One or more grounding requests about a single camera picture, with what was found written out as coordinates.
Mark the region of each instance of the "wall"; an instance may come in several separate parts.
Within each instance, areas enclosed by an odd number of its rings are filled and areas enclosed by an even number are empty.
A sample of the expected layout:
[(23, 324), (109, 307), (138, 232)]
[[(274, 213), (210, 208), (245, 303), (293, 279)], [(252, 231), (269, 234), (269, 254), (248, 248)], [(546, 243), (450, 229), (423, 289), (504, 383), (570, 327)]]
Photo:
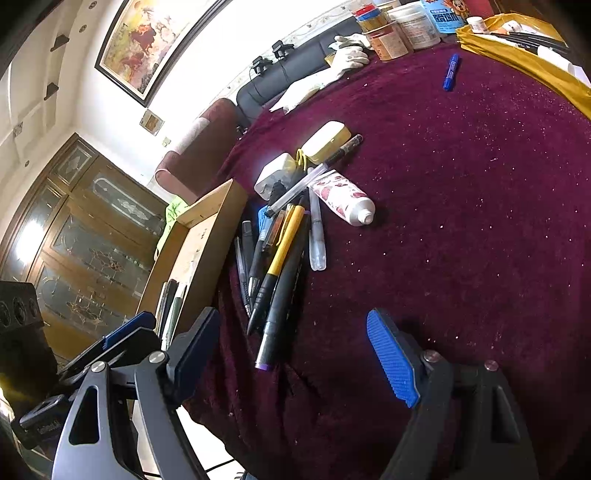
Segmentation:
[(121, 0), (111, 0), (83, 65), (75, 130), (146, 185), (167, 151), (162, 146), (164, 137), (174, 141), (175, 134), (205, 110), (256, 56), (340, 3), (342, 0), (233, 0), (197, 36), (160, 87), (150, 109), (165, 124), (154, 137), (139, 125), (144, 108), (94, 68), (121, 4)]

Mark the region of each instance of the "picture frame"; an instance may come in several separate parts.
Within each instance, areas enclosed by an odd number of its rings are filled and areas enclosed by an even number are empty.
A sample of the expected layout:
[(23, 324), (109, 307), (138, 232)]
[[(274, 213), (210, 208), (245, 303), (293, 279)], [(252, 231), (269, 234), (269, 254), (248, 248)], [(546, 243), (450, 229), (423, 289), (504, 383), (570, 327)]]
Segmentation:
[(124, 0), (95, 68), (147, 107), (185, 49), (231, 1)]
[(150, 110), (146, 110), (144, 112), (144, 116), (139, 121), (139, 124), (152, 135), (156, 136), (164, 125), (164, 120), (162, 120), (158, 115), (152, 113)]

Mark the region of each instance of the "table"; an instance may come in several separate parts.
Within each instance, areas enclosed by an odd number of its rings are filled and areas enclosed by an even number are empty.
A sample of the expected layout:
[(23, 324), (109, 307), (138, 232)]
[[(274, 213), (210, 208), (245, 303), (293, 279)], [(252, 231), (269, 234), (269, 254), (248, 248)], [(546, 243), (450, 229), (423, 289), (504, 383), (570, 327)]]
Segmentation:
[(323, 206), (328, 268), (304, 276), (274, 372), (254, 369), (228, 256), (220, 347), (192, 418), (258, 480), (379, 478), (410, 416), (367, 340), (379, 306), (452, 362), (499, 362), (549, 478), (591, 425), (591, 122), (534, 79), (440, 46), (374, 58), (287, 116), (264, 112), (217, 182), (236, 178), (256, 203), (262, 166), (329, 120), (365, 137), (339, 170), (375, 221), (355, 228)]

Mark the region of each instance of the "clear plastic pen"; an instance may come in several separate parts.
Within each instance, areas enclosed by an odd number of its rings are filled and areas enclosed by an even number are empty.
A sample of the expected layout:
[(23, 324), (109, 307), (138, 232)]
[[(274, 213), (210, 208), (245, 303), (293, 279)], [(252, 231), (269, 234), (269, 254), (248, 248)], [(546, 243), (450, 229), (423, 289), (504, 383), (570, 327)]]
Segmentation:
[(322, 174), (328, 172), (332, 164), (335, 163), (337, 160), (343, 158), (347, 153), (351, 152), (354, 148), (356, 148), (361, 142), (363, 141), (363, 137), (361, 135), (355, 135), (351, 140), (349, 140), (345, 145), (340, 147), (335, 153), (333, 153), (325, 162), (318, 165), (316, 168), (312, 170), (311, 173), (308, 173), (303, 179), (301, 179), (298, 183), (296, 183), (292, 188), (287, 190), (287, 193), (279, 198), (273, 205), (271, 205), (265, 215), (269, 218), (274, 217), (277, 212), (282, 210), (288, 203), (290, 203), (294, 198), (296, 198), (301, 192), (303, 192), (315, 179), (320, 177)]
[(320, 199), (308, 188), (310, 193), (310, 216), (312, 228), (309, 233), (310, 242), (310, 266), (312, 270), (319, 271), (326, 269), (326, 245), (324, 243), (324, 228), (322, 226), (322, 217), (320, 215)]

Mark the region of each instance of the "tube cap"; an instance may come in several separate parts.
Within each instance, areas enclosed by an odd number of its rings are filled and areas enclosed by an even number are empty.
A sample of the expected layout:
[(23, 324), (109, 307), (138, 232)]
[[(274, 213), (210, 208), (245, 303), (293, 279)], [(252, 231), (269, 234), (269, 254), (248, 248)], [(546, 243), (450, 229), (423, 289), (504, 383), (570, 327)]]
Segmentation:
[(368, 209), (360, 210), (358, 218), (362, 224), (369, 225), (374, 221), (374, 213)]

